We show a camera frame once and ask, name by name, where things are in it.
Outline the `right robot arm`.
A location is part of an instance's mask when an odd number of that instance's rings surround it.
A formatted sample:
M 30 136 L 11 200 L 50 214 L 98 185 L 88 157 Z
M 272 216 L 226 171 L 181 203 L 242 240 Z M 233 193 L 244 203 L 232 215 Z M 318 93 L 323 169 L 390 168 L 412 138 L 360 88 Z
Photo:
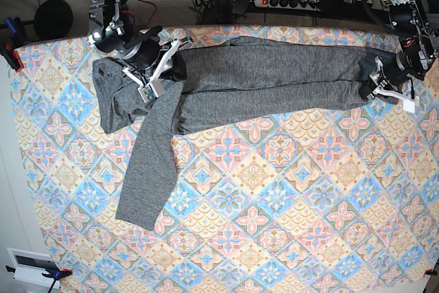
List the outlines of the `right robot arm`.
M 138 85 L 144 102 L 165 92 L 163 80 L 174 82 L 187 78 L 180 47 L 192 41 L 175 38 L 161 45 L 160 25 L 141 32 L 134 27 L 128 11 L 128 0 L 89 0 L 88 42 L 104 55 L 122 63 L 122 76 Z

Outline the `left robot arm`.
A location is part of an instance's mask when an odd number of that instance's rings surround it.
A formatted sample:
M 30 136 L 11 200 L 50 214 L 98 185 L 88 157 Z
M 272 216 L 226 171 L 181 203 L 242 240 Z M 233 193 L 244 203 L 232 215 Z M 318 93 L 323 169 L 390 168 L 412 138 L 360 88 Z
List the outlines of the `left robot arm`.
M 438 58 L 438 30 L 430 25 L 421 0 L 382 0 L 388 8 L 388 24 L 372 12 L 366 0 L 361 2 L 375 23 L 399 37 L 401 50 L 390 60 L 375 58 L 376 69 L 362 84 L 359 94 L 364 100 L 398 99 L 403 110 L 415 113 L 420 98 L 414 80 L 423 81 Z

